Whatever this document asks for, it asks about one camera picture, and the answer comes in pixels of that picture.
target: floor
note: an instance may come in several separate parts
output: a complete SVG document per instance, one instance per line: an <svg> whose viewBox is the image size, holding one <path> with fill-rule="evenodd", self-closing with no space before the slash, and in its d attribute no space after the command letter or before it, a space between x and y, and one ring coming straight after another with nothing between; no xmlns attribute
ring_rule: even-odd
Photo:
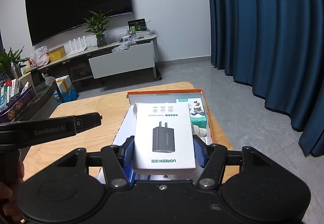
<svg viewBox="0 0 324 224"><path fill-rule="evenodd" d="M324 157L305 157L298 145L301 135L292 129L287 115L264 108L264 99L252 94L252 87L235 83L209 62L159 68L163 80L155 81L151 70L118 74L76 84L79 98L189 81L205 91L208 107L236 150L253 146L304 180L312 192L304 217L307 224L324 223Z"/></svg>

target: purple basket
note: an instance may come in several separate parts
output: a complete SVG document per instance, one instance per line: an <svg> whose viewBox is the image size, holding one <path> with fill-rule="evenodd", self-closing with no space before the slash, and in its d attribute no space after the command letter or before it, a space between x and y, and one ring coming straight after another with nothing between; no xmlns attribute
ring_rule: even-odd
<svg viewBox="0 0 324 224"><path fill-rule="evenodd" d="M0 112L0 123L12 122L17 115L32 101L35 97L35 91L30 86L22 95L20 95L5 110Z"/></svg>

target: power adapter box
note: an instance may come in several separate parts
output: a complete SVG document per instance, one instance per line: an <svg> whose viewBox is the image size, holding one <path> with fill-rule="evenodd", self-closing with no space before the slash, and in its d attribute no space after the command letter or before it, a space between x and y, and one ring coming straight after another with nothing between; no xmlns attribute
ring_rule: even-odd
<svg viewBox="0 0 324 224"><path fill-rule="evenodd" d="M187 102L189 104L190 120L192 124L200 128L206 128L206 113L201 98L177 99L177 102Z"/></svg>
<svg viewBox="0 0 324 224"><path fill-rule="evenodd" d="M188 103L137 103L133 168L140 175L175 175L196 168Z"/></svg>

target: metal bolt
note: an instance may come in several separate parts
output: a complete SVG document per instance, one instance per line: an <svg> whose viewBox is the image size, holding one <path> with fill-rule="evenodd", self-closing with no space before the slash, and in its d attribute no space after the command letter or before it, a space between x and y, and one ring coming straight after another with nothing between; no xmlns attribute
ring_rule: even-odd
<svg viewBox="0 0 324 224"><path fill-rule="evenodd" d="M160 185L159 186L159 190L166 190L167 189L167 186L166 185Z"/></svg>
<svg viewBox="0 0 324 224"><path fill-rule="evenodd" d="M114 187L123 187L126 184L127 184L127 181L122 178L117 178L117 179L114 179L113 181L111 181L111 185Z"/></svg>
<svg viewBox="0 0 324 224"><path fill-rule="evenodd" d="M215 184L215 181L211 178L203 178L199 181L199 184L203 187L211 187Z"/></svg>

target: blue plastic bag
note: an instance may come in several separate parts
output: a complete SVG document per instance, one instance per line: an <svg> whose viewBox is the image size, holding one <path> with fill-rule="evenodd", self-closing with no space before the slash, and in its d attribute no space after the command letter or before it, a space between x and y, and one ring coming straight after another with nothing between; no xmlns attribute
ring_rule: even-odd
<svg viewBox="0 0 324 224"><path fill-rule="evenodd" d="M78 98L78 93L77 93L76 87L74 87L73 85L70 88L70 90L68 91L68 93L62 92L61 94L62 94L62 97L64 99L64 102L69 102L69 101L77 100L77 98ZM57 93L54 93L54 96L56 98L57 103L58 104L61 104L62 101L59 98L58 94Z"/></svg>

